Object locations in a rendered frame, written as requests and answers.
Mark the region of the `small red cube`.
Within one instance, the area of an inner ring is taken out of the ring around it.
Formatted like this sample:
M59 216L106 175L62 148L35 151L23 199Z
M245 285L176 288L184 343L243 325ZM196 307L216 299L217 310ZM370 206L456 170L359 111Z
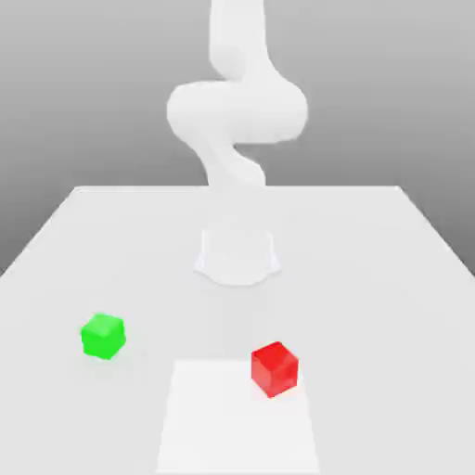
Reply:
M297 386L299 362L281 341L272 342L251 353L251 379L268 398L274 398Z

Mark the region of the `small green cube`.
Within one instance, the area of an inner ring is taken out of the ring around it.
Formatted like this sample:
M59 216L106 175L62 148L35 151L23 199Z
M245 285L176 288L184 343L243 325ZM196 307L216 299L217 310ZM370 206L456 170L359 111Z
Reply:
M103 360L110 360L125 344L125 326L121 318L95 314L81 328L83 352Z

